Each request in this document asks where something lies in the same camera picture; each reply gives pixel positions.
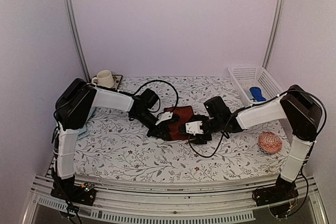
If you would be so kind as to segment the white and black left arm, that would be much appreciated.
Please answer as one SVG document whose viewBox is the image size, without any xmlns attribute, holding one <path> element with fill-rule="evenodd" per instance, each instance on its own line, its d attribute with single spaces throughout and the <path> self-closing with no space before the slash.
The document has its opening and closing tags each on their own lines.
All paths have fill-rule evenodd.
<svg viewBox="0 0 336 224">
<path fill-rule="evenodd" d="M 73 200 L 78 192 L 90 191 L 88 186 L 75 185 L 74 154 L 80 129 L 83 128 L 94 108 L 108 108 L 128 113 L 130 120 L 138 120 L 147 129 L 148 137 L 165 141 L 172 140 L 169 124 L 179 119 L 175 114 L 176 106 L 171 111 L 154 115 L 151 108 L 159 100 L 151 89 L 143 92 L 127 93 L 112 88 L 89 84 L 76 78 L 55 104 L 54 118 L 57 126 L 54 131 L 55 168 L 54 190 L 67 200 Z"/>
</svg>

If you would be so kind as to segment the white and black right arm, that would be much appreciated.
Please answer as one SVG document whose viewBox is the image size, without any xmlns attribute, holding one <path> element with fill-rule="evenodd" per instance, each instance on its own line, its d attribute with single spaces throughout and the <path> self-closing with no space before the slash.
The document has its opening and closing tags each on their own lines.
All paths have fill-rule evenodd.
<svg viewBox="0 0 336 224">
<path fill-rule="evenodd" d="M 285 133 L 290 137 L 290 150 L 276 184 L 270 190 L 276 201 L 293 194 L 295 180 L 307 163 L 327 120 L 326 108 L 320 99 L 294 84 L 274 98 L 234 112 L 219 96 L 209 99 L 204 106 L 208 116 L 192 116 L 179 126 L 179 132 L 199 141 L 217 132 L 228 136 L 272 121 L 284 123 Z"/>
</svg>

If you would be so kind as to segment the dark red towel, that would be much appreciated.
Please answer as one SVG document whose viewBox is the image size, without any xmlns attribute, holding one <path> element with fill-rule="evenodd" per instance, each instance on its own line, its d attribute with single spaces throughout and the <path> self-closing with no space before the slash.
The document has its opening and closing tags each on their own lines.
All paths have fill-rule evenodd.
<svg viewBox="0 0 336 224">
<path fill-rule="evenodd" d="M 175 110 L 173 110 L 173 107 L 170 107 L 164 108 L 164 112 L 173 112 L 173 121 L 167 123 L 171 141 L 187 140 L 188 134 L 180 131 L 180 128 L 194 116 L 193 108 L 190 105 L 178 106 Z"/>
</svg>

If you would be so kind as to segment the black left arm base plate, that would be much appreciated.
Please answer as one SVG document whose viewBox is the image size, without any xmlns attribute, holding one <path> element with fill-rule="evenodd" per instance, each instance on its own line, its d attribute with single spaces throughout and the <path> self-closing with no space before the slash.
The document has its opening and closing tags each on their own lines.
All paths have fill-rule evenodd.
<svg viewBox="0 0 336 224">
<path fill-rule="evenodd" d="M 67 200 L 71 203 L 93 206 L 97 191 L 95 189 L 86 190 L 84 187 L 76 185 L 53 185 L 50 195 L 54 198 Z"/>
</svg>

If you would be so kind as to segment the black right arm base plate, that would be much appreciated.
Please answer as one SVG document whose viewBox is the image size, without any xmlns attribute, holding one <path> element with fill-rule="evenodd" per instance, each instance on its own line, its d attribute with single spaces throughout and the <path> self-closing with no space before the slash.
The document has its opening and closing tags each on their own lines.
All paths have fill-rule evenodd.
<svg viewBox="0 0 336 224">
<path fill-rule="evenodd" d="M 273 185 L 258 187 L 252 192 L 252 199 L 257 206 L 264 206 L 281 201 L 295 199 L 299 196 L 296 186 Z"/>
</svg>

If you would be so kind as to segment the light blue towel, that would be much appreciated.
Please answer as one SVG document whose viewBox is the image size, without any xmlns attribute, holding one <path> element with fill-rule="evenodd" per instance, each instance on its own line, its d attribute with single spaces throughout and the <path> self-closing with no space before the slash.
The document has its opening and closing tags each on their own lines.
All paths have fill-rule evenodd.
<svg viewBox="0 0 336 224">
<path fill-rule="evenodd" d="M 80 140 L 84 137 L 86 137 L 89 134 L 89 131 L 87 129 L 87 122 L 92 118 L 92 115 L 94 114 L 94 111 L 96 110 L 96 108 L 91 108 L 86 120 L 86 123 L 84 124 L 84 126 L 82 128 L 79 129 L 79 133 L 77 136 L 77 140 Z"/>
</svg>

